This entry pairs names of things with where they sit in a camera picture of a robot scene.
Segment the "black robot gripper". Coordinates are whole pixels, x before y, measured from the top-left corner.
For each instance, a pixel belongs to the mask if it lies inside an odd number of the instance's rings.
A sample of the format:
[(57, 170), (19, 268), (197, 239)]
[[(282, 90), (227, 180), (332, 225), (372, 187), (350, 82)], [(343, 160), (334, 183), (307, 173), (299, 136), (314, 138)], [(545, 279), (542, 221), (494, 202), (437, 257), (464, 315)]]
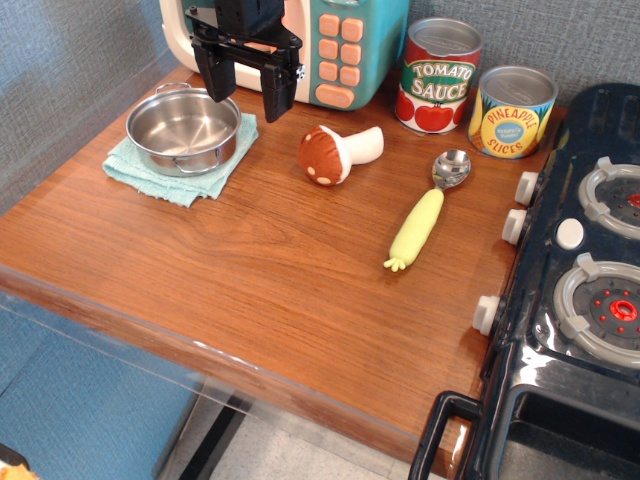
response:
[(292, 107), (303, 69), (302, 40), (283, 24), (282, 1), (211, 1), (185, 11), (196, 65), (209, 96), (222, 102), (236, 90), (237, 63), (261, 70), (265, 119)]

